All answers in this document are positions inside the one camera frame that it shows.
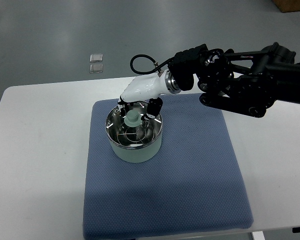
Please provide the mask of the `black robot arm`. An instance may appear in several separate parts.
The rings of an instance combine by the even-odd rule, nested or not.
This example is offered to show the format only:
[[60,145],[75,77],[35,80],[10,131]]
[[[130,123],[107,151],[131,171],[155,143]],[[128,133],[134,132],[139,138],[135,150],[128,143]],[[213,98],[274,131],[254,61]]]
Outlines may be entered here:
[[146,118],[156,117],[160,95],[178,94],[197,85],[200,102],[211,108],[261,118],[275,101],[300,104],[300,63],[278,43],[260,51],[208,49],[205,44],[180,51],[137,77],[122,93],[126,103],[147,100]]

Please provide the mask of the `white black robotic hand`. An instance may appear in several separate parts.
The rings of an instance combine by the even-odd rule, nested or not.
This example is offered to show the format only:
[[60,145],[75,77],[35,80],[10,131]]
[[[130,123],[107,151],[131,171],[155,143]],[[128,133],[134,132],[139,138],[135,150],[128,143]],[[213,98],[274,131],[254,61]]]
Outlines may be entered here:
[[151,73],[135,77],[125,88],[117,102],[121,116],[124,117],[136,102],[148,100],[144,120],[155,119],[162,108],[161,95],[175,95],[181,92],[176,80],[169,70],[163,73]]

